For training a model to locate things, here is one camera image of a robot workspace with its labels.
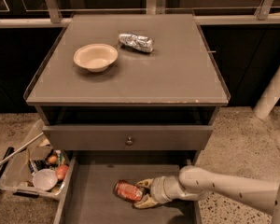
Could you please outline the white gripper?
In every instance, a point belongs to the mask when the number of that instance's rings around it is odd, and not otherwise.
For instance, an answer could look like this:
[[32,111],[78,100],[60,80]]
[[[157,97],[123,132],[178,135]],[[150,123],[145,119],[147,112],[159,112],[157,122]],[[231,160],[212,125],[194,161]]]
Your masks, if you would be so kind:
[[137,187],[150,189],[150,194],[145,194],[143,198],[134,203],[133,206],[137,209],[148,209],[157,206],[158,204],[165,204],[172,201],[164,188],[164,181],[166,177],[147,178],[136,183]]

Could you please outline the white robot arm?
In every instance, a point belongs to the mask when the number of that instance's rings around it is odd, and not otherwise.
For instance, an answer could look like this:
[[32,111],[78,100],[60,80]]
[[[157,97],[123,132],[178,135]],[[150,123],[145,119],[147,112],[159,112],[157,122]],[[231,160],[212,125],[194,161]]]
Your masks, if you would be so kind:
[[154,207],[172,200],[199,201],[214,192],[272,216],[280,224],[280,182],[221,175],[188,165],[178,175],[149,178],[137,183],[149,190],[134,206]]

